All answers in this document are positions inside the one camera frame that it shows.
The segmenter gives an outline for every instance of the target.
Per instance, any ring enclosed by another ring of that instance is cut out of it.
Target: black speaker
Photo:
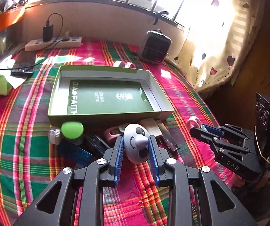
[[[148,31],[138,50],[138,57],[145,63],[161,64],[171,46],[171,39],[160,30]]]
[[[43,41],[47,42],[53,39],[53,25],[43,27]]]
[[[270,156],[270,98],[256,93],[256,127],[255,145],[260,154],[268,159]]]

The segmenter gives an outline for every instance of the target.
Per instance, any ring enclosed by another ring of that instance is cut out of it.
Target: green book
[[[139,82],[71,80],[68,115],[154,111]]]

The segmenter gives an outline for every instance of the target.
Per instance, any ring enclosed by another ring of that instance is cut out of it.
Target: green cap
[[[77,139],[83,134],[84,127],[80,122],[68,121],[63,123],[61,132],[67,139]]]

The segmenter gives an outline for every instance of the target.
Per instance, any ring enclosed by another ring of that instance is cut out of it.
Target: smartphone
[[[34,73],[34,64],[36,62],[36,51],[21,51],[16,59],[16,62],[13,65],[11,70],[12,76],[31,76]]]

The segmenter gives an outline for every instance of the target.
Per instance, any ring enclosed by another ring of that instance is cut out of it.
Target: green box
[[[67,121],[111,127],[142,119],[166,120],[173,107],[148,70],[108,66],[60,66],[50,97],[53,126]]]

